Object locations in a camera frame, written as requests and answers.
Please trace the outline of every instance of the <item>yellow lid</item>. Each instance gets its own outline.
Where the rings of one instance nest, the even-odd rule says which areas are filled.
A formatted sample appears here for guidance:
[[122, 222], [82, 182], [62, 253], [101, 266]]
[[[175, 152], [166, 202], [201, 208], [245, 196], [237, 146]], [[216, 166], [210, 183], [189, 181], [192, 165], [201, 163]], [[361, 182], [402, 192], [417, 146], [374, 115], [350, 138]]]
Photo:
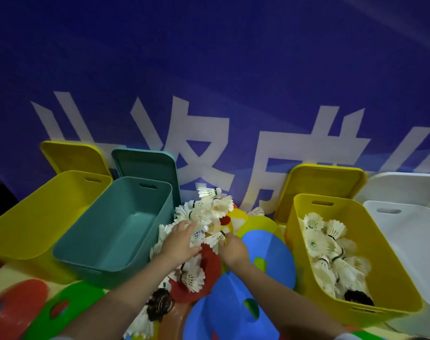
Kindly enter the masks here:
[[94, 145], [46, 140], [40, 143], [40, 150], [57, 174], [78, 170], [112, 178], [102, 152]]
[[351, 199], [365, 185], [367, 176], [360, 168], [297, 165], [287, 177], [275, 211], [275, 221], [287, 224], [297, 194], [318, 194]]

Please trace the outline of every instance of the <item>box handle hole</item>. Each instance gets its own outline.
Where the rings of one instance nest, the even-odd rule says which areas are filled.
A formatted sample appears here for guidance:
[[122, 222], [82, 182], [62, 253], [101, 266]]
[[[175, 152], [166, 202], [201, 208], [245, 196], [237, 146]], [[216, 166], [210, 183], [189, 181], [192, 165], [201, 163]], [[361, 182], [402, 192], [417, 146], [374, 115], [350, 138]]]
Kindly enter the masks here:
[[321, 200], [313, 200], [311, 204], [314, 204], [314, 205], [323, 205], [323, 206], [333, 206], [332, 202], [323, 202]]
[[157, 187], [155, 185], [149, 185], [146, 183], [139, 183], [139, 186], [141, 186], [143, 188], [157, 189]]
[[97, 179], [97, 178], [84, 178], [84, 180], [90, 181], [92, 183], [101, 183], [102, 182], [100, 179]]
[[398, 213], [401, 213], [401, 210], [396, 208], [378, 208], [377, 212], [379, 213], [390, 213], [393, 215], [397, 215]]
[[365, 309], [365, 308], [359, 308], [357, 306], [353, 306], [352, 310], [355, 311], [361, 311], [361, 312], [368, 312], [369, 314], [383, 314], [382, 311], [378, 311], [378, 310], [371, 310], [371, 309]]

